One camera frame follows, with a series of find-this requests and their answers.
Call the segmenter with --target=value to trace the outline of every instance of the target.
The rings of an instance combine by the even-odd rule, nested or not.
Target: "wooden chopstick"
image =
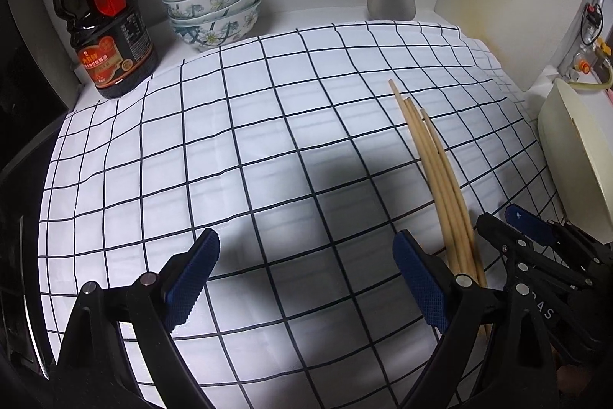
[[[460,272],[460,266],[456,252],[456,244],[454,241],[453,232],[451,230],[451,225],[449,223],[446,205],[443,200],[442,189],[439,185],[439,179],[435,174],[435,169],[432,164],[433,159],[431,150],[428,148],[427,142],[425,141],[421,124],[418,123],[421,122],[421,120],[416,121],[413,114],[409,110],[409,107],[407,107],[404,99],[400,95],[400,92],[398,91],[398,88],[393,80],[390,80],[389,84],[394,95],[396,96],[396,101],[398,102],[400,111],[402,112],[406,124],[409,127],[411,136],[413,136],[415,146],[417,147],[419,156],[422,159],[422,165],[424,165],[426,177],[430,183],[430,190],[432,192],[432,197],[434,198],[434,207],[436,208],[436,214],[438,215],[438,220],[441,224],[443,242],[445,243],[445,248],[447,249],[447,261],[449,262],[449,268],[453,274],[458,274]]]
[[[445,203],[447,218],[449,219],[449,225],[451,226],[451,232],[453,234],[456,255],[460,268],[460,272],[468,274],[477,281],[477,271],[474,266],[473,255],[470,250],[470,243],[468,241],[468,235],[464,229],[464,223],[462,222],[462,216],[460,209],[456,202],[456,197],[453,193],[453,189],[449,182],[449,177],[443,165],[443,160],[436,150],[433,138],[430,136],[430,132],[424,125],[418,109],[410,99],[405,99],[405,103],[409,108],[413,118],[418,122],[418,126],[421,129],[424,142],[427,144],[428,149],[432,157],[432,165],[434,167],[434,175],[439,179],[439,186],[442,193],[443,202]]]
[[[441,143],[441,140],[439,139],[438,134],[436,133],[436,129],[434,128],[434,124],[432,123],[432,120],[430,120],[428,113],[423,108],[421,110],[421,113],[422,113],[422,116],[424,117],[425,125],[428,128],[428,131],[430,132],[430,136],[432,137],[434,141],[436,150],[438,151],[438,154],[441,157],[441,160],[443,161],[443,165],[447,172],[447,177],[449,178],[451,182],[451,187],[453,189],[454,195],[456,196],[457,205],[462,214],[462,220],[464,222],[464,227],[468,235],[468,242],[470,244],[472,258],[474,260],[474,265],[476,267],[477,282],[479,283],[480,286],[487,287],[487,279],[485,278],[485,271],[483,269],[481,253],[479,252],[479,248],[477,247],[474,241],[473,224],[470,221],[470,215],[468,214],[466,200],[464,199],[464,196],[462,195],[462,192],[460,190],[460,185],[458,183],[458,179],[454,173],[453,168],[451,167],[451,164],[449,163],[449,158],[447,158],[447,154],[445,153],[443,144]]]
[[[453,274],[469,274],[480,286],[486,287],[483,264],[474,243],[474,231],[466,202],[434,125],[422,109],[424,125],[413,101],[402,98],[393,80],[389,84],[424,165],[441,224],[449,268]],[[481,331],[489,339],[492,325],[484,325]]]

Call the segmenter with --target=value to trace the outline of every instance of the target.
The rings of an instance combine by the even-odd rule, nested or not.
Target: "checkered tablecloth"
[[[218,409],[397,407],[437,333],[392,238],[407,228],[444,251],[391,78],[432,117],[473,222],[509,202],[562,217],[522,94],[457,27],[363,22],[248,39],[66,117],[39,238],[54,354],[83,283],[131,284],[212,227],[220,260],[173,338]],[[479,244],[500,286],[500,256]],[[161,404],[134,332],[122,332],[143,395]]]

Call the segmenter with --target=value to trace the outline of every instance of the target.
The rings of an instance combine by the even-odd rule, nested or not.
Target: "soy sauce bottle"
[[[70,45],[106,98],[132,90],[157,66],[137,0],[53,0]]]

